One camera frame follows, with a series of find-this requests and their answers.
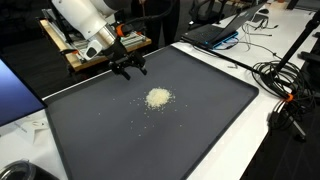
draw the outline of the black tray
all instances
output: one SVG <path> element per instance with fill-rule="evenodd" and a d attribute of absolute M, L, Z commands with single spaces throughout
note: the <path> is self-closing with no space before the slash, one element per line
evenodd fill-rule
<path fill-rule="evenodd" d="M 148 75 L 107 73 L 46 100 L 69 179 L 187 178 L 258 89 L 174 48 L 146 57 Z M 146 93 L 175 95 L 146 110 Z"/>

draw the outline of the black cable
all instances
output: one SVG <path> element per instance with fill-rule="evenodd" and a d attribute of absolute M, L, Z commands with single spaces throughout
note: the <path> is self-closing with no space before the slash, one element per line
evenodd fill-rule
<path fill-rule="evenodd" d="M 294 121 L 301 122 L 302 115 L 305 113 L 304 109 L 304 106 L 295 101 L 290 103 L 285 101 L 282 101 L 281 103 L 279 102 L 268 119 L 270 129 L 286 130 L 294 123 Z"/>
<path fill-rule="evenodd" d="M 236 60 L 234 60 L 234 59 L 232 59 L 232 58 L 229 58 L 229 57 L 227 57 L 227 56 L 225 56 L 225 55 L 219 54 L 219 53 L 217 53 L 217 52 L 209 49 L 208 47 L 205 47 L 203 44 L 200 44 L 200 43 L 198 43 L 198 42 L 194 42 L 192 45 L 193 45 L 194 48 L 196 47 L 195 49 L 198 50 L 198 51 L 200 51 L 199 49 L 201 49 L 200 52 L 209 54 L 209 55 L 211 55 L 211 56 L 212 56 L 212 55 L 215 55 L 216 57 L 219 57 L 219 58 L 224 59 L 224 60 L 226 60 L 226 61 L 229 61 L 229 62 L 231 62 L 231 63 L 237 64 L 238 66 L 243 67 L 243 68 L 245 68 L 245 69 L 247 69 L 247 70 L 249 70 L 249 71 L 251 71 L 251 72 L 258 73 L 258 71 L 256 71 L 255 69 L 253 69 L 251 66 L 248 66 L 248 65 L 246 65 L 246 64 L 243 64 L 243 63 L 241 63 L 241 62 L 239 62 L 239 61 L 236 61 Z"/>
<path fill-rule="evenodd" d="M 272 36 L 272 34 L 263 34 L 263 33 L 249 33 L 247 32 L 244 27 L 244 25 L 241 26 L 242 30 L 244 33 L 248 34 L 248 35 L 257 35 L 257 36 Z"/>
<path fill-rule="evenodd" d="M 266 18 L 266 19 L 262 19 L 261 23 L 258 26 L 253 26 L 251 24 L 247 24 L 247 25 L 253 27 L 255 31 L 257 29 L 275 29 L 275 28 L 279 27 L 279 25 L 275 25 L 274 27 L 268 27 L 268 24 L 269 24 L 269 18 Z"/>
<path fill-rule="evenodd" d="M 300 117 L 306 110 L 311 110 L 315 107 L 315 99 L 314 99 L 314 91 L 311 89 L 311 86 L 305 80 L 303 74 L 300 72 L 300 69 L 294 65 L 293 63 L 288 62 L 281 72 L 275 71 L 275 68 L 279 64 L 280 61 L 272 61 L 272 62 L 262 62 L 257 63 L 253 66 L 259 74 L 252 73 L 252 77 L 254 80 L 265 89 L 270 94 L 274 96 L 287 100 L 288 105 L 281 112 L 283 114 L 281 122 L 278 122 L 278 118 L 271 119 L 269 121 L 269 126 L 271 129 L 282 129 L 285 130 L 289 128 L 292 123 Z M 283 83 L 279 80 L 286 81 L 290 88 L 290 90 L 286 90 L 284 88 Z M 305 101 L 310 101 L 306 106 L 304 105 Z M 276 106 L 276 112 L 278 112 L 280 105 Z"/>
<path fill-rule="evenodd" d="M 154 16 L 145 16 L 145 17 L 140 17 L 140 18 L 136 18 L 136 19 L 132 19 L 128 22 L 126 22 L 125 24 L 132 24 L 135 22 L 140 22 L 140 21 L 144 21 L 144 22 L 148 22 L 148 21 L 155 21 L 158 19 L 161 19 L 165 16 L 167 16 L 168 14 L 170 14 L 174 4 L 176 3 L 177 0 L 171 0 L 171 4 L 168 10 L 166 10 L 165 12 L 163 12 L 162 14 L 159 15 L 154 15 Z"/>

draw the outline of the cable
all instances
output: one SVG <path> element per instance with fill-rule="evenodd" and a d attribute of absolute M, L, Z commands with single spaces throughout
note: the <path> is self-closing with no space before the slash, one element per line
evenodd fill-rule
<path fill-rule="evenodd" d="M 252 19 L 250 20 L 250 22 L 252 22 L 253 20 L 254 20 L 254 18 L 256 17 L 256 15 L 257 15 L 257 13 L 255 13 L 254 15 L 253 15 L 253 17 L 252 17 Z M 251 43 L 251 38 L 250 38 L 250 34 L 248 34 L 248 38 L 249 38 L 249 43 Z M 240 40 L 241 39 L 243 39 L 243 38 L 245 38 L 245 40 L 246 40 L 246 42 L 248 42 L 248 40 L 247 40 L 247 34 L 246 33 L 244 33 L 244 35 L 240 38 Z M 250 44 L 247 44 L 247 46 L 248 46 L 248 50 L 247 51 L 249 51 L 250 49 L 251 49 L 251 46 L 250 46 Z"/>
<path fill-rule="evenodd" d="M 275 25 L 274 27 L 261 27 L 261 26 L 252 26 L 251 24 L 247 24 L 248 26 L 254 28 L 255 30 L 261 28 L 261 29 L 276 29 L 277 27 L 279 27 L 279 25 Z"/>
<path fill-rule="evenodd" d="M 244 26 L 244 25 L 242 25 L 241 28 L 242 28 L 242 30 L 243 30 L 243 32 L 244 32 L 245 34 L 248 34 L 248 35 L 257 35 L 257 36 L 272 36 L 272 34 L 250 33 L 250 32 L 249 32 L 249 29 L 247 28 L 247 30 L 245 30 L 243 26 Z"/>
<path fill-rule="evenodd" d="M 171 0 L 171 4 L 170 4 L 169 9 L 166 10 L 165 12 L 163 12 L 162 14 L 154 15 L 154 16 L 145 16 L 145 17 L 140 17 L 140 18 L 132 19 L 132 20 L 126 22 L 126 24 L 132 24 L 132 23 L 140 22 L 140 21 L 144 21 L 144 22 L 147 22 L 147 21 L 155 21 L 155 20 L 161 19 L 161 18 L 167 16 L 168 14 L 170 14 L 170 12 L 171 12 L 174 4 L 176 3 L 176 1 L 177 1 L 177 0 Z"/>
<path fill-rule="evenodd" d="M 302 121 L 303 112 L 301 112 L 301 108 L 299 106 L 286 102 L 283 102 L 283 104 L 284 105 L 282 105 L 282 107 L 277 104 L 276 107 L 279 111 L 273 111 L 268 119 L 268 125 L 272 130 L 286 130 L 292 124 Z"/>
<path fill-rule="evenodd" d="M 276 57 L 276 58 L 278 58 L 278 59 L 282 59 L 281 57 L 279 57 L 279 56 L 277 55 L 276 52 L 273 52 L 273 51 L 271 51 L 270 49 L 268 49 L 268 48 L 266 48 L 266 47 L 264 47 L 264 46 L 261 46 L 261 45 L 258 45 L 258 44 L 254 44 L 254 43 L 248 43 L 248 42 L 241 42 L 241 41 L 238 42 L 238 44 L 240 44 L 240 43 L 242 43 L 242 44 L 250 44 L 250 45 L 252 45 L 252 46 L 256 46 L 256 47 L 263 48 L 263 49 L 269 51 L 274 57 Z"/>
<path fill-rule="evenodd" d="M 248 44 L 247 44 L 247 47 L 248 47 L 247 51 L 250 51 L 251 45 L 249 44 L 249 41 L 248 41 L 248 39 L 247 39 L 247 35 L 248 35 L 248 38 L 250 37 L 250 34 L 244 33 L 244 39 L 245 39 L 246 42 L 248 43 Z"/>
<path fill-rule="evenodd" d="M 308 106 L 312 107 L 314 93 L 300 72 L 300 69 L 296 65 L 288 62 L 281 72 L 276 72 L 275 68 L 279 62 L 280 61 L 271 61 L 255 64 L 253 68 L 259 73 L 252 73 L 252 77 L 270 94 L 281 99 L 287 99 L 289 94 L 291 94 L 294 97 L 291 101 L 297 106 L 300 106 L 304 100 L 310 100 L 311 103 Z M 284 87 L 283 81 L 288 84 L 288 86 L 286 86 L 288 90 Z"/>
<path fill-rule="evenodd" d="M 250 32 L 249 32 L 249 26 L 247 26 L 247 32 L 248 32 L 248 39 L 249 39 L 249 43 L 250 44 L 248 44 L 249 46 L 249 48 L 248 48 L 248 50 L 247 51 L 250 51 L 250 49 L 251 49 L 251 34 L 250 34 Z"/>
<path fill-rule="evenodd" d="M 224 59 L 224 60 L 226 60 L 226 61 L 229 61 L 229 62 L 231 62 L 231 63 L 237 64 L 238 66 L 243 67 L 243 68 L 245 68 L 245 69 L 247 69 L 247 70 L 249 70 L 249 71 L 251 71 L 251 72 L 258 73 L 258 71 L 256 71 L 255 69 L 253 69 L 251 66 L 248 66 L 248 65 L 246 65 L 246 64 L 243 64 L 243 63 L 241 63 L 241 62 L 239 62 L 239 61 L 236 61 L 236 60 L 234 60 L 234 59 L 232 59 L 232 58 L 229 58 L 229 57 L 227 57 L 227 56 L 224 56 L 224 55 L 222 55 L 222 54 L 219 54 L 219 53 L 217 53 L 217 52 L 215 52 L 215 51 L 212 51 L 212 50 L 209 49 L 208 47 L 205 47 L 204 45 L 202 45 L 202 44 L 200 44 L 200 43 L 198 43 L 198 42 L 194 42 L 192 45 L 193 45 L 193 48 L 194 48 L 194 49 L 196 49 L 196 50 L 198 50 L 198 51 L 200 51 L 200 52 L 202 52 L 202 53 L 205 53 L 205 54 L 208 54 L 208 55 L 214 56 L 214 57 L 219 57 L 219 58 Z"/>

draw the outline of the white table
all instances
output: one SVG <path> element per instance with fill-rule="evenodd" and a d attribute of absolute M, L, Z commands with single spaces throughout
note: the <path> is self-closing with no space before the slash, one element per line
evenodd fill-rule
<path fill-rule="evenodd" d="M 261 32 L 270 33 L 273 35 L 272 37 L 251 36 L 252 43 L 268 47 L 277 52 L 279 56 L 283 56 L 304 30 L 305 24 L 312 18 L 312 15 L 302 10 L 284 11 L 270 9 L 269 17 L 269 26 L 272 27 L 278 24 L 279 27 L 273 30 L 265 29 Z M 225 26 L 230 20 L 231 18 L 223 20 L 221 26 Z M 239 30 L 239 37 L 242 37 L 242 35 L 242 30 Z M 309 37 L 297 52 L 310 51 L 315 42 L 316 38 Z M 234 77 L 258 87 L 251 77 L 251 73 L 241 67 L 238 69 L 228 68 L 228 66 L 232 66 L 233 64 L 199 52 L 186 43 L 175 43 L 174 46 Z M 246 52 L 246 49 L 247 46 L 245 44 L 238 44 L 230 50 L 219 51 L 219 53 L 250 66 L 257 62 L 274 60 L 272 54 L 264 49 L 254 46 L 248 52 Z M 290 62 L 301 67 L 304 61 L 294 55 Z M 189 179 L 239 179 L 266 136 L 268 132 L 268 113 L 272 111 L 278 101 L 277 98 L 260 88 L 257 98 L 230 126 Z M 30 116 L 30 118 L 34 119 L 44 117 L 44 111 Z M 49 171 L 59 179 L 67 179 L 50 130 L 40 132 L 40 136 L 38 136 L 34 145 L 19 137 L 13 131 L 10 124 L 2 127 L 0 134 L 4 134 L 0 138 L 0 169 L 13 161 L 24 158 L 29 159 L 32 163 Z"/>

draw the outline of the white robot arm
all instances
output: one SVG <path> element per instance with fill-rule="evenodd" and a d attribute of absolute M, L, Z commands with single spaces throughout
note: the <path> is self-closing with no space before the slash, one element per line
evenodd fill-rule
<path fill-rule="evenodd" d="M 147 73 L 145 60 L 136 52 L 127 53 L 115 30 L 103 17 L 129 6 L 131 0 L 52 0 L 52 3 L 62 16 L 90 41 L 84 54 L 87 60 L 99 53 L 105 56 L 113 54 L 113 61 L 110 61 L 109 66 L 114 73 L 130 79 L 124 71 L 127 66 L 138 67 L 143 74 Z"/>

